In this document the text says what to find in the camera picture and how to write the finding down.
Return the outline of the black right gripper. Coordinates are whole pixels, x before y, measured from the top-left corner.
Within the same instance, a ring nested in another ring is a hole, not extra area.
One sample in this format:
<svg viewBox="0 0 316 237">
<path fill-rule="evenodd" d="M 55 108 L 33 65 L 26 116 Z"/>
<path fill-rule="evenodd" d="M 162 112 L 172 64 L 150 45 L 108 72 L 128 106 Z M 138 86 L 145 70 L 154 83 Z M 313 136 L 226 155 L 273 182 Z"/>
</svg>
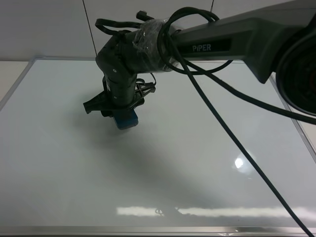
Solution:
<svg viewBox="0 0 316 237">
<path fill-rule="evenodd" d="M 156 90 L 156 78 L 154 81 L 145 82 L 144 79 L 132 75 L 128 78 L 114 80 L 109 76 L 103 76 L 103 86 L 111 104 L 115 109 L 134 109 L 145 103 L 145 96 Z M 101 111 L 103 117 L 113 117 L 112 111 Z"/>
</svg>

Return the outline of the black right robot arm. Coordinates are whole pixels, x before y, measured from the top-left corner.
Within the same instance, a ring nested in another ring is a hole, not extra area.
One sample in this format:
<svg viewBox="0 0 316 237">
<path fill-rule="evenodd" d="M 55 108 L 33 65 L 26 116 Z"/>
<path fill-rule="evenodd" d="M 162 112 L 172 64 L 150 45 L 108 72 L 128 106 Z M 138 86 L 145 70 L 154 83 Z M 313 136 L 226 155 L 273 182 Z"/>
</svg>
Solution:
<svg viewBox="0 0 316 237">
<path fill-rule="evenodd" d="M 183 7 L 161 20 L 137 13 L 137 22 L 97 19 L 112 36 L 118 58 L 135 73 L 176 69 L 187 61 L 241 60 L 260 83 L 271 73 L 283 99 L 308 115 L 316 113 L 316 3 L 293 0 L 219 19 Z"/>
</svg>

